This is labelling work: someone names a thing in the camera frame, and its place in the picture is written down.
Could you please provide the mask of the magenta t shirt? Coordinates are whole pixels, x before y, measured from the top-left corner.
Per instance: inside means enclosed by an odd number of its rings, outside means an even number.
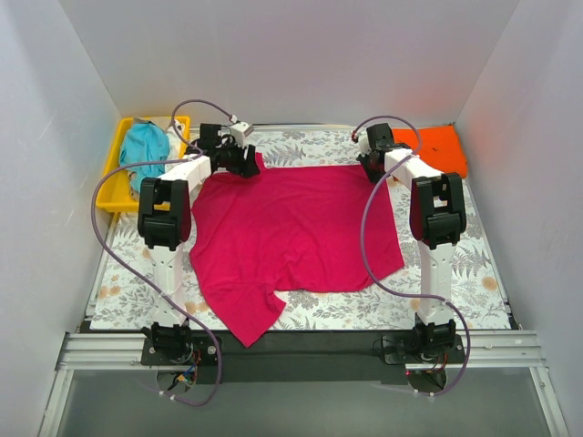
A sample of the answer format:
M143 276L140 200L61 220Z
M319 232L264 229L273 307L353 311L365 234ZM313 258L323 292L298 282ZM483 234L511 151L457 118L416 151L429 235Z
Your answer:
M278 293L356 292L404 266L389 191L357 165L217 173L191 213L201 294L245 346L281 316Z

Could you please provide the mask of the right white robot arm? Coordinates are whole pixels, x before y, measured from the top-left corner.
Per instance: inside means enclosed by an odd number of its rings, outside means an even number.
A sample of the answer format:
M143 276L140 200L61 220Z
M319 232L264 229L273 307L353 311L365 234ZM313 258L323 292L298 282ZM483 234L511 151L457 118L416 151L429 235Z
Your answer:
M352 141L359 146L357 160L375 184L374 191L390 176L409 189L409 227L420 252L421 293L414 326L382 337L384 360L389 364L462 360L463 346L448 305L455 249L466 228L461 176L426 164L405 143L395 141L386 123L368 127L364 134L353 131Z

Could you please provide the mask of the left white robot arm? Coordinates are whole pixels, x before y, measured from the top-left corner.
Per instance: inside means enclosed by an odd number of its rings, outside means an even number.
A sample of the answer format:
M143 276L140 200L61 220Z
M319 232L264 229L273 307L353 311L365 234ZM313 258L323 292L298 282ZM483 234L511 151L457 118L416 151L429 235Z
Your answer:
M156 178L144 178L138 201L138 234L153 261L153 284L159 300L153 322L143 332L151 350L182 364L192 359L194 343L186 315L181 267L191 227L190 195L219 169L242 178L260 174L255 146L248 137L253 125L233 121L229 126L201 124L199 137L188 143L180 159Z

